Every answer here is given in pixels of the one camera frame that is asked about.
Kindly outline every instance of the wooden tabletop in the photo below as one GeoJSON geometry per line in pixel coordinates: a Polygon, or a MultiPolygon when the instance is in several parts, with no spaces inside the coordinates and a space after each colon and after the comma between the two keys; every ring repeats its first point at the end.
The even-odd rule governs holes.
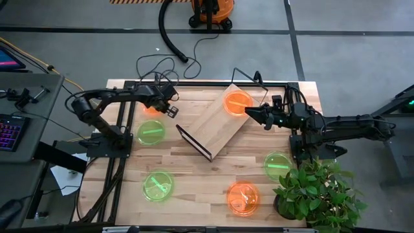
{"type": "MultiPolygon", "coordinates": [[[[107,87],[123,88],[124,82],[125,80],[108,80],[107,87]]],[[[308,104],[321,111],[316,83],[299,82],[299,86],[308,104]]],[[[184,129],[188,127],[226,87],[183,86],[176,89],[180,100],[172,104],[180,109],[178,115],[174,119],[166,115],[159,118],[166,127],[164,141],[156,146],[143,146],[137,139],[134,141],[125,167],[116,224],[305,227],[304,221],[287,220],[273,209],[275,193],[272,189],[279,184],[271,181],[263,168],[264,159],[271,151],[282,152],[292,159],[289,150],[290,130],[273,127],[270,131],[265,131],[263,126],[249,118],[214,161],[209,162],[181,138],[175,125],[179,124],[184,129]],[[157,169],[169,171],[175,182],[173,195],[162,203],[149,202],[142,195],[142,181],[149,172],[157,169]],[[250,181],[259,190],[261,204],[250,217],[237,217],[226,204],[227,189],[236,181],[250,181]]],[[[241,89],[259,101],[265,94],[258,87],[241,89]]],[[[272,95],[283,93],[283,88],[269,87],[265,101],[271,103],[272,95]]],[[[109,105],[102,114],[110,124],[116,124],[119,105],[109,105]]],[[[142,104],[137,103],[131,132],[136,134],[139,125],[148,119],[143,114],[142,104]]],[[[83,178],[79,203],[82,214],[92,207],[102,192],[107,163],[108,159],[97,159],[83,178]]],[[[111,201],[108,201],[107,214],[110,207],[111,201]]]]}

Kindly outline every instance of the plant pot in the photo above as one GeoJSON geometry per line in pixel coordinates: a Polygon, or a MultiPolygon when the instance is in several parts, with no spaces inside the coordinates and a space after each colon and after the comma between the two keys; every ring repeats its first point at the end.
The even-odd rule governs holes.
{"type": "MultiPolygon", "coordinates": [[[[280,214],[280,212],[279,212],[279,200],[280,200],[279,195],[276,195],[276,197],[274,198],[274,201],[273,201],[273,208],[274,208],[274,210],[276,210],[276,212],[278,212],[280,214]]],[[[289,220],[295,220],[296,219],[295,216],[291,215],[290,213],[288,213],[286,215],[285,214],[280,214],[280,216],[284,217],[285,219],[289,219],[289,220]]]]}

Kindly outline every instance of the yellow warning stripe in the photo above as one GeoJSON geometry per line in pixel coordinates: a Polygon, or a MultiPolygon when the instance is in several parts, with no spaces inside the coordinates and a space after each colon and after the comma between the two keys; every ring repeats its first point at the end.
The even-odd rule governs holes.
{"type": "MultiPolygon", "coordinates": [[[[163,3],[164,0],[109,0],[111,4],[163,3]]],[[[189,3],[191,0],[173,0],[173,3],[189,3]]]]}

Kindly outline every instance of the metal stand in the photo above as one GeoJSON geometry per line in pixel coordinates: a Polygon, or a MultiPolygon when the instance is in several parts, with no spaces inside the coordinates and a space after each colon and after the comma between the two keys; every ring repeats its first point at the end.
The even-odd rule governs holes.
{"type": "Polygon", "coordinates": [[[108,140],[101,136],[100,133],[93,133],[91,135],[93,141],[86,142],[87,144],[87,156],[91,158],[128,158],[131,154],[132,141],[134,139],[133,134],[125,135],[125,147],[122,149],[114,148],[108,140]]]}

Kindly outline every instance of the wheel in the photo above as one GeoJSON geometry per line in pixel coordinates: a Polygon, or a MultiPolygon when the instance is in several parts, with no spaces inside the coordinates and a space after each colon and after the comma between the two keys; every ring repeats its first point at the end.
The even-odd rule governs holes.
{"type": "Polygon", "coordinates": [[[188,20],[188,24],[192,28],[197,28],[200,25],[200,19],[197,20],[194,16],[191,16],[188,20]]]}
{"type": "Polygon", "coordinates": [[[231,20],[229,20],[228,18],[226,18],[225,20],[221,21],[221,26],[223,27],[223,29],[225,31],[229,31],[230,29],[232,29],[233,23],[232,23],[231,20]]]}

